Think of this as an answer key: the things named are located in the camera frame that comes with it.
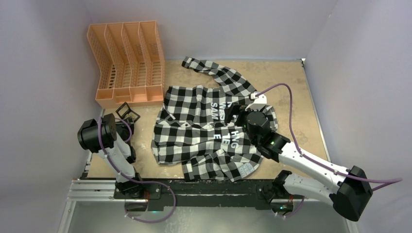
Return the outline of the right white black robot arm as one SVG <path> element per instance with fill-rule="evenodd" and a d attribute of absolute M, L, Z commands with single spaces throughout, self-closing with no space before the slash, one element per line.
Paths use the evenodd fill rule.
<path fill-rule="evenodd" d="M 225 108 L 225 123 L 242 127 L 251 143 L 265 158 L 294 167 L 309 177 L 300 177 L 283 170 L 273 180 L 273 192 L 283 198 L 299 195 L 329 204 L 342 217 L 359 221 L 373 195 L 370 182 L 358 166 L 346 168 L 323 160 L 275 132 L 261 111 L 246 105 Z"/>

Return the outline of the black white plaid shirt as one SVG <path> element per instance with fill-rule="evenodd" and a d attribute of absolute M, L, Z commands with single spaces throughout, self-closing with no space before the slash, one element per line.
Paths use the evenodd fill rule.
<path fill-rule="evenodd" d="M 236 70 L 186 57 L 182 66 L 210 75 L 217 88 L 170 86 L 151 142 L 160 165 L 181 164 L 184 178 L 237 181 L 260 165 L 263 155 L 242 126 L 225 124 L 225 109 L 248 105 L 256 89 Z"/>

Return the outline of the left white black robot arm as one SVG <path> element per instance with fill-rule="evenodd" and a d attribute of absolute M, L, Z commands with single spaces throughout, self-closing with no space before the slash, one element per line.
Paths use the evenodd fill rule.
<path fill-rule="evenodd" d="M 124 196 L 138 199 L 145 192 L 142 178 L 132 164 L 136 151 L 131 145 L 134 122 L 107 114 L 99 120 L 90 119 L 81 125 L 77 137 L 80 146 L 100 156 L 116 174 L 115 187 Z"/>

